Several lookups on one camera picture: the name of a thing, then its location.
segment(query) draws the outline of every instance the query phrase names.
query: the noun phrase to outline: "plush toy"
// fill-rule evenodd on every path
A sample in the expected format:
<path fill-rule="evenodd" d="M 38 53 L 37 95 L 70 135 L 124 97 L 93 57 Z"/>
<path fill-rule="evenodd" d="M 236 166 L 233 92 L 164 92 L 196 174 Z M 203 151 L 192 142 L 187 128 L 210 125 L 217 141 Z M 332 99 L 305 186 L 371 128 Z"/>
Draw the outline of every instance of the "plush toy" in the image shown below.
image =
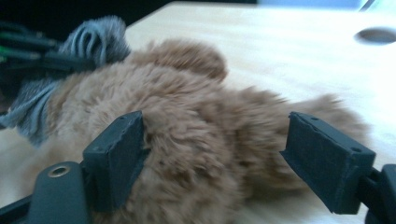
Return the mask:
<path fill-rule="evenodd" d="M 229 90 L 223 57 L 202 43 L 167 40 L 122 62 L 74 74 L 47 102 L 46 140 L 19 172 L 22 194 L 36 175 L 82 150 L 114 119 L 141 110 L 150 153 L 126 204 L 95 223 L 232 223 L 255 179 L 269 188 L 304 182 L 279 151 L 290 111 L 317 116 L 364 141 L 365 128 L 333 96 L 297 104 L 275 93 Z"/>

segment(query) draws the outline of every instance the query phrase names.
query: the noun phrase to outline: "fluffy brown plush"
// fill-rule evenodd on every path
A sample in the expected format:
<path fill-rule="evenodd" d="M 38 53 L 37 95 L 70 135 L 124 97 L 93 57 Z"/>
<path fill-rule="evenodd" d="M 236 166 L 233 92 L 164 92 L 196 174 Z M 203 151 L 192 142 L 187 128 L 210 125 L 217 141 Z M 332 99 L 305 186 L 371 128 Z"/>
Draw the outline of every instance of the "fluffy brown plush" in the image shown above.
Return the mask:
<path fill-rule="evenodd" d="M 142 110 L 151 152 L 127 203 L 96 223 L 232 223 L 253 178 L 278 189 L 305 188 L 279 154 L 290 111 L 324 119 L 359 141 L 364 125 L 330 95 L 290 104 L 269 91 L 227 90 L 215 50 L 169 40 L 92 73 L 73 75 L 49 99 L 48 135 L 23 173 L 36 174 L 82 150 L 115 118 Z"/>

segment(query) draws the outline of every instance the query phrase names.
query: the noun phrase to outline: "dark background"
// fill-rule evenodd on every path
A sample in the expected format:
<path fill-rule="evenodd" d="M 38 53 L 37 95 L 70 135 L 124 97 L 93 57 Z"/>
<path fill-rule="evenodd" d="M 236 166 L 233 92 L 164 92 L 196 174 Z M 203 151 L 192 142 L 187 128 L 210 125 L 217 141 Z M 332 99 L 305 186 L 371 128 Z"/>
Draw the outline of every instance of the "dark background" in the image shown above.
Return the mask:
<path fill-rule="evenodd" d="M 83 21 L 117 15 L 127 25 L 171 0 L 0 0 L 0 21 L 13 21 L 61 41 Z M 257 0 L 209 0 L 256 4 Z"/>

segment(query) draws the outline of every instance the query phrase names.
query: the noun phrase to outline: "light wood surface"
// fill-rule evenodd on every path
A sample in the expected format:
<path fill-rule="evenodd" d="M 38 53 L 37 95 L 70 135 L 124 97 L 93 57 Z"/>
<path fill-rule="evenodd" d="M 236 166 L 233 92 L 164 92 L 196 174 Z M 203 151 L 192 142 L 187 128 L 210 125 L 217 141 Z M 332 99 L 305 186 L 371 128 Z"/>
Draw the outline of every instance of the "light wood surface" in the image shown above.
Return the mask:
<path fill-rule="evenodd" d="M 339 95 L 345 106 L 370 124 L 368 147 L 376 151 L 375 168 L 380 169 L 385 163 L 396 163 L 396 44 L 369 45 L 355 38 L 358 31 L 373 26 L 396 27 L 396 17 L 174 3 L 128 27 L 126 38 L 132 49 L 167 38 L 211 44 L 227 60 L 229 88 L 255 86 L 294 102 L 323 93 Z M 10 169 L 34 153 L 15 135 L 0 132 L 2 182 Z M 0 197 L 0 205 L 10 200 Z M 247 202 L 237 223 L 363 223 L 366 211 L 362 206 L 356 216 L 332 215 L 313 193 L 288 193 Z"/>

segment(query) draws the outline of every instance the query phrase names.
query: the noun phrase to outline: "gray yarn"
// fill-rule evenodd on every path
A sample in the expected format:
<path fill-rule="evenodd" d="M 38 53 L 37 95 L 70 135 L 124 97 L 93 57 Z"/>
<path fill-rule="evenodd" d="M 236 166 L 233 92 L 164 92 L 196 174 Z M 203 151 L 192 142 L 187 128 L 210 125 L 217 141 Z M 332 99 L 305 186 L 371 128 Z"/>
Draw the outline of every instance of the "gray yarn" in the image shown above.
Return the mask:
<path fill-rule="evenodd" d="M 96 67 L 122 61 L 129 53 L 124 40 L 125 23 L 115 17 L 83 22 L 59 47 L 59 52 L 93 59 Z M 47 139 L 47 102 L 60 80 L 43 77 L 25 79 L 11 110 L 0 116 L 0 124 L 8 128 L 18 127 L 35 146 Z"/>

